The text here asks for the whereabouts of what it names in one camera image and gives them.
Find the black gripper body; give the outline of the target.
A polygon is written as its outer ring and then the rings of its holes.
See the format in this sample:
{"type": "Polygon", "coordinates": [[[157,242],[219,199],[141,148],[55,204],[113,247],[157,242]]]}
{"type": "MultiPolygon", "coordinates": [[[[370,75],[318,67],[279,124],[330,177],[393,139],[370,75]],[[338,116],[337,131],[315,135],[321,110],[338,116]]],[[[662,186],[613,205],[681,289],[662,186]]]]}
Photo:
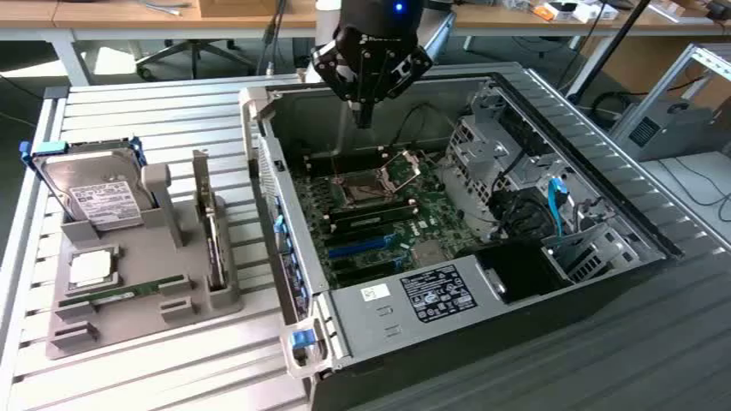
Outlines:
{"type": "Polygon", "coordinates": [[[358,54],[367,46],[397,54],[418,48],[418,27],[425,1],[343,1],[334,39],[342,54],[358,54]]]}

